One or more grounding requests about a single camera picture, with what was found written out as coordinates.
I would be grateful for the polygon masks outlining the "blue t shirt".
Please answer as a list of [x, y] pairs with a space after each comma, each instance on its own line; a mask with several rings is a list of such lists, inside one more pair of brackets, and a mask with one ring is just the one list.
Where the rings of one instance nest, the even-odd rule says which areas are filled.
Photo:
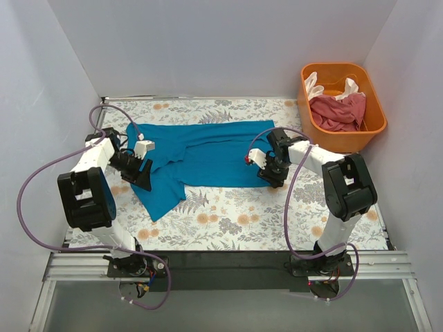
[[151, 191], [133, 186], [133, 191], [151, 220], [158, 221], [186, 198], [185, 187], [266, 187], [257, 168], [244, 157], [253, 144], [264, 152], [271, 146], [262, 132], [274, 126], [271, 120], [192, 125], [128, 125], [128, 146], [137, 133], [155, 148], [146, 155], [152, 161]]

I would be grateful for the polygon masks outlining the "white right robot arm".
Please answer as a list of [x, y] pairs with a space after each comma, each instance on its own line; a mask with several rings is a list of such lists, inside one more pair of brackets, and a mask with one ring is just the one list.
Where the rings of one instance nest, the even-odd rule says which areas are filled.
[[264, 131], [271, 148], [268, 152], [249, 147], [245, 161], [258, 166], [257, 175], [273, 188], [282, 187], [290, 165], [323, 179], [329, 210], [326, 226], [315, 242], [311, 255], [291, 251], [291, 267], [303, 272], [328, 275], [345, 260], [350, 235], [361, 217], [377, 202], [377, 191], [361, 154], [338, 154], [314, 144], [305, 134], [287, 135], [289, 128]]

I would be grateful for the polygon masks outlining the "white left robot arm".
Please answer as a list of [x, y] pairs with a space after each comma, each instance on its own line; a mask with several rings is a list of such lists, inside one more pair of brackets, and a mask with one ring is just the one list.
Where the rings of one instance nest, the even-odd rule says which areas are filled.
[[116, 220], [117, 207], [105, 170], [113, 167], [124, 181], [149, 192], [152, 161], [146, 155], [155, 144], [139, 134], [133, 148], [122, 148], [120, 133], [109, 127], [88, 135], [85, 147], [77, 165], [57, 178], [66, 220], [71, 228], [91, 233], [109, 246], [111, 254], [104, 259], [114, 268], [141, 276], [147, 271], [147, 258], [139, 254], [139, 242]]

